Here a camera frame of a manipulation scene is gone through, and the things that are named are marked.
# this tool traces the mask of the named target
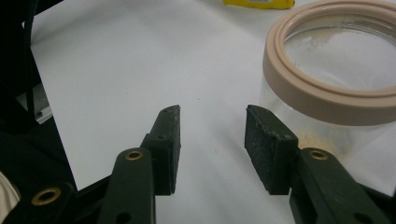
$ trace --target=screw hole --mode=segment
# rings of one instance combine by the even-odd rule
[[[59,196],[61,196],[61,190],[58,188],[43,189],[33,197],[32,205],[42,206],[53,203]]]
[[[126,159],[128,161],[136,161],[143,157],[143,152],[141,151],[132,151],[126,154]]]
[[[132,217],[129,213],[123,212],[117,216],[116,221],[118,224],[125,224],[128,223],[131,220],[131,218]]]
[[[370,217],[362,214],[362,213],[355,213],[354,217],[356,220],[358,220],[360,223],[364,223],[364,224],[371,224],[373,223],[373,221],[371,220]]]
[[[321,151],[310,151],[311,157],[319,160],[319,161],[326,161],[327,159],[329,159],[329,156],[326,155],[325,153],[321,152]]]

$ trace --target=pink rubber ring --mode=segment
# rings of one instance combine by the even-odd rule
[[[267,36],[263,71],[269,86],[286,104],[314,119],[354,126],[396,120],[396,87],[373,91],[335,87],[306,75],[289,60],[285,39],[299,25],[326,15],[359,15],[396,27],[396,5],[391,3],[325,0],[298,7],[278,20]],[[396,38],[396,31],[389,31],[387,35]]]

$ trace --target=jar rim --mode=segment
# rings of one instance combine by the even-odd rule
[[[285,40],[298,26],[337,14],[365,16],[396,26],[396,5],[382,1],[324,0],[298,7],[268,33],[263,72],[269,86],[286,104],[314,119],[354,126],[396,120],[396,87],[369,91],[336,87],[305,74],[286,55]]]

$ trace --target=white table surface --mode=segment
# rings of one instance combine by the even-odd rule
[[[244,149],[265,37],[287,12],[221,0],[65,0],[35,17],[32,50],[78,188],[110,175],[160,110],[180,105],[177,190],[157,197],[158,223],[293,223],[289,197],[268,195]],[[345,166],[391,194],[396,150],[382,146]]]

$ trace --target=brass screw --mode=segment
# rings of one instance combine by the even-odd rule
[[[39,191],[32,199],[32,205],[42,206],[53,203],[61,196],[62,191],[59,188],[48,188]]]

